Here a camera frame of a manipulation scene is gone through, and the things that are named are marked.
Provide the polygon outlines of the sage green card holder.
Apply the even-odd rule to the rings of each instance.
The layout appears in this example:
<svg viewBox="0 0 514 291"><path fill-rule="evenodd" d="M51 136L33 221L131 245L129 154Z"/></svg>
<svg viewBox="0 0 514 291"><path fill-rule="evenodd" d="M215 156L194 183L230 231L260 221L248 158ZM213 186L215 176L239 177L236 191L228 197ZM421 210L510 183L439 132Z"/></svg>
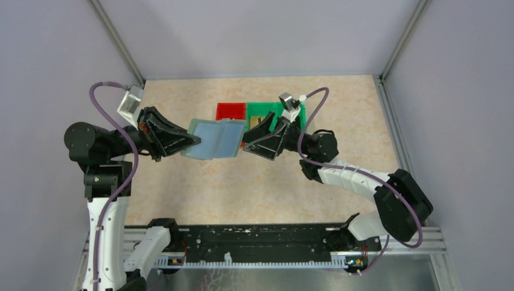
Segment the sage green card holder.
<svg viewBox="0 0 514 291"><path fill-rule="evenodd" d="M201 141L181 151L181 156L201 161L235 158L242 144L245 127L245 121L241 119L193 119L187 133L199 137Z"/></svg>

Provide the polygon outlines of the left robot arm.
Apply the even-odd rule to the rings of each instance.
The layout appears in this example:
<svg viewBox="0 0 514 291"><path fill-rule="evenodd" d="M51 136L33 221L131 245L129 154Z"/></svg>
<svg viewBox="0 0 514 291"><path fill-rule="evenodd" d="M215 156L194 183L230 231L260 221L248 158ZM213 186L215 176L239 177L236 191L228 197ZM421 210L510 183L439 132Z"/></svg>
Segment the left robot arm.
<svg viewBox="0 0 514 291"><path fill-rule="evenodd" d="M88 263L82 290L145 290L160 253L176 250L182 243L175 219L155 218L132 254L124 257L125 217L139 161L121 161L121 156L132 153L160 161L200 142L154 107L144 108L135 126L109 131L76 122L66 130L64 144L70 160L83 171L89 211Z"/></svg>

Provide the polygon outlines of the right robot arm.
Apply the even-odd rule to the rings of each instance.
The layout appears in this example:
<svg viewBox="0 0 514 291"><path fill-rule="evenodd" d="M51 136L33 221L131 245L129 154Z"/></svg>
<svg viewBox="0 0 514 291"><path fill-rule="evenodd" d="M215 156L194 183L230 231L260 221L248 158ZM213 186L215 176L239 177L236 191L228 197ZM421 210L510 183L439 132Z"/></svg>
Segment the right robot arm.
<svg viewBox="0 0 514 291"><path fill-rule="evenodd" d="M433 206L413 176L406 170L376 172L338 158L338 143L331 130L305 133L299 121L278 118L275 114L244 133L244 151L275 160L284 150L301 155L299 164L304 176L320 184L339 186L376 206L374 212L352 215L343 225L341 241L349 250L358 249L365 240L390 235L407 243L432 214Z"/></svg>

